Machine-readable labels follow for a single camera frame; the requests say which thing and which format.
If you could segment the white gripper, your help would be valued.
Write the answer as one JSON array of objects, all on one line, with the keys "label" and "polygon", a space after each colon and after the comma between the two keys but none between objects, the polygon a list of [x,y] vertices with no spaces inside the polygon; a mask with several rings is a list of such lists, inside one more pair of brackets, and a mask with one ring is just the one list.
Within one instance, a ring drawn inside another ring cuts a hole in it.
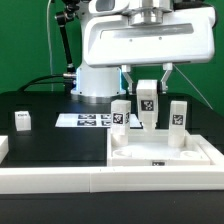
[{"label": "white gripper", "polygon": [[91,67],[121,66],[128,92],[136,93],[130,65],[163,64],[158,93],[168,91],[172,63],[201,63],[214,55],[212,7],[177,10],[163,16],[157,25],[131,26],[122,15],[91,19],[86,26],[83,56]]}]

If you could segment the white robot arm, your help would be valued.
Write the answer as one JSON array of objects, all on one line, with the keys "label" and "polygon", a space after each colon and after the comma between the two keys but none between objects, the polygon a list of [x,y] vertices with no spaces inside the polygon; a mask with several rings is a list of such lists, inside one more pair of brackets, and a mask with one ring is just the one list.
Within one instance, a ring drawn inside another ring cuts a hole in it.
[{"label": "white robot arm", "polygon": [[214,55],[216,10],[203,0],[81,0],[82,62],[75,97],[93,103],[122,96],[135,66],[204,63]]}]

